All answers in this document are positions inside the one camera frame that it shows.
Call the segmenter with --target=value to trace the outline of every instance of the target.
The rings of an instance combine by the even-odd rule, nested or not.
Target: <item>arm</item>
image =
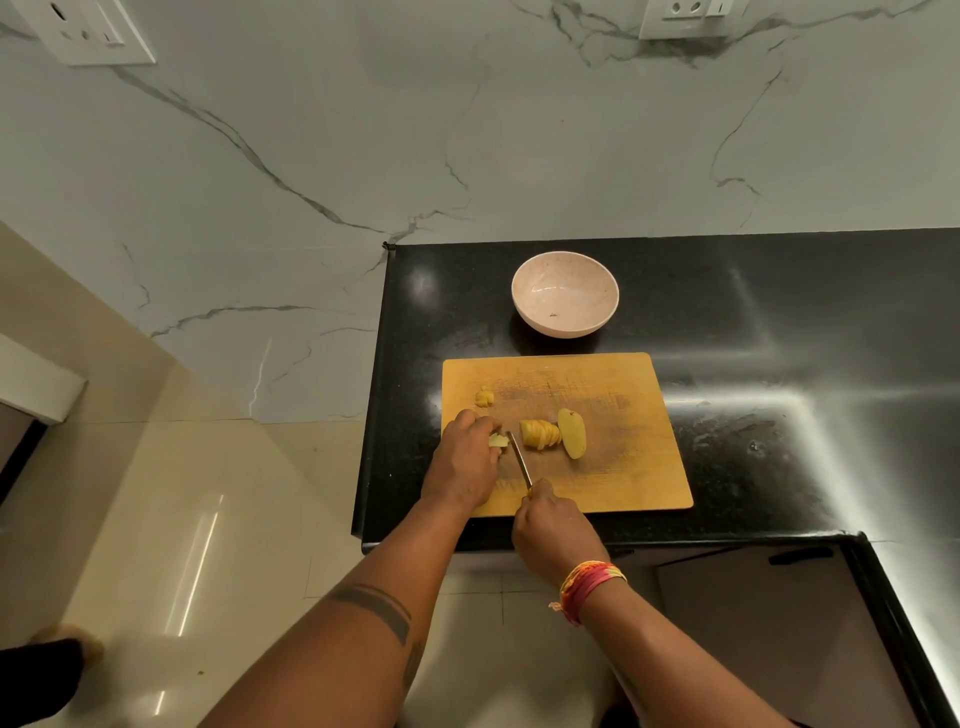
[[[576,503],[554,496],[545,480],[516,513],[514,546],[534,573],[558,589],[578,564],[610,561]],[[661,728],[791,725],[622,579],[594,589],[580,620],[631,701]]]
[[[496,481],[498,423],[461,412],[420,501],[329,594],[247,670],[201,724],[393,726],[413,683],[450,556]]]

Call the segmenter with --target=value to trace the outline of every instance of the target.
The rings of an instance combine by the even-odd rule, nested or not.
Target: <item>knife blade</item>
[[[514,452],[516,453],[516,461],[520,464],[520,472],[523,473],[523,479],[527,484],[527,495],[529,496],[533,492],[533,481],[530,479],[530,472],[527,470],[527,464],[523,462],[523,455],[520,454],[520,447],[516,443],[516,437],[514,433],[509,429],[507,430],[507,439],[510,440],[511,446],[513,446]]]

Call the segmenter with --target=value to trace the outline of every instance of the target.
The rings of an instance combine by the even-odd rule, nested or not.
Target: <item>colorful thread bracelet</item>
[[[580,622],[580,608],[590,592],[611,579],[623,579],[623,571],[606,561],[585,561],[578,564],[564,579],[560,587],[560,601],[550,602],[550,609],[563,612],[566,620],[574,626]]]

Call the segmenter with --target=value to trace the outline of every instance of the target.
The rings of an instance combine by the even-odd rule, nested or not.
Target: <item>peeled potato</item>
[[[552,448],[563,439],[560,429],[546,420],[520,420],[520,434],[528,448]]]
[[[487,387],[480,387],[480,391],[473,396],[473,403],[478,407],[489,407],[493,404],[493,392],[487,389]]]
[[[587,451],[587,428],[578,412],[566,407],[557,413],[557,427],[564,436],[566,454],[577,460]]]

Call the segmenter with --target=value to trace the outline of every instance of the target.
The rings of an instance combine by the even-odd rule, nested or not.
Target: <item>wall socket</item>
[[[640,39],[732,36],[747,0],[649,0]]]
[[[707,14],[709,0],[671,0],[663,11],[664,20],[684,20]]]
[[[12,0],[66,65],[156,63],[119,0]]]

